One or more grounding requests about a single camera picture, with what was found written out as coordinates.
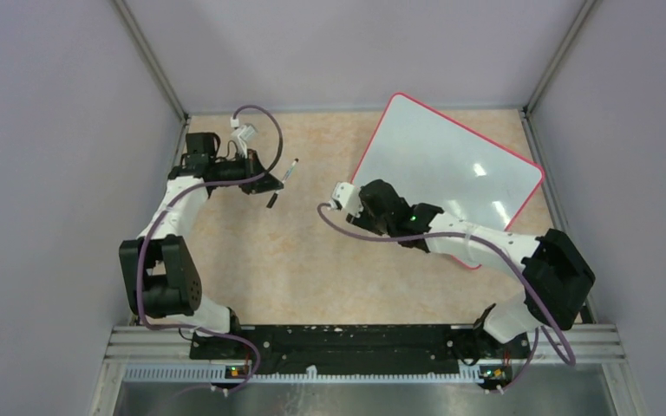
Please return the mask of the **black white marker pen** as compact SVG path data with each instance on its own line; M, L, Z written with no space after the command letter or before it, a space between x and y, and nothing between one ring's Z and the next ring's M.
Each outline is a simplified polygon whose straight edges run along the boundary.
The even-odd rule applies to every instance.
M290 176L291 176L292 173L294 172L294 169L295 169L295 167L297 166L298 162L299 162L299 158L295 158L295 159L291 162L291 165L290 165L289 169L286 171L286 173L284 174L284 176L280 179L281 187L280 187L279 189L277 189L276 191L274 191L274 193L272 194L270 200L269 200L268 203L266 204L266 207L267 207L268 209L271 209L271 208L276 204L276 202L277 202L277 200L278 200L278 197L280 196L281 192L283 191L283 189L284 189L284 187L285 187L285 185L286 185L286 182L289 180Z

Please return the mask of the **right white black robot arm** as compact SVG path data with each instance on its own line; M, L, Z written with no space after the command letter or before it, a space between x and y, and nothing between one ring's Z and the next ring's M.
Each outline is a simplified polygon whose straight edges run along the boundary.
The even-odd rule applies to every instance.
M538 328L550 328L563 340L596 281L576 245L560 230L536 236L489 229L437 205L411 205L381 179L354 194L351 224L403 247L503 271L522 285L521 293L487 308L474 324L473 344L485 357L498 356L517 335Z

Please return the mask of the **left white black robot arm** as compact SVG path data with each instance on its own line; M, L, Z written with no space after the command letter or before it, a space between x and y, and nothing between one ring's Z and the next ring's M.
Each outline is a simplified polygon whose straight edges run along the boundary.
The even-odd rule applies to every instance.
M263 166L248 143L256 131L236 128L229 153L218 154L215 133L189 133L186 151L167 177L166 192L150 224L119 248L129 308L139 318L173 318L192 328L212 331L211 348L223 358L242 350L232 309L205 296L186 238L200 209L218 187L237 186L245 194L283 189L280 179Z

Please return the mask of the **pink framed whiteboard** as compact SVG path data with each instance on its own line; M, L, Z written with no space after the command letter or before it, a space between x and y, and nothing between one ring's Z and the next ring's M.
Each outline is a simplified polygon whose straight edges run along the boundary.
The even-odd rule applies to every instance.
M545 178L528 158L404 94L393 94L351 181L390 183L468 223L505 231Z

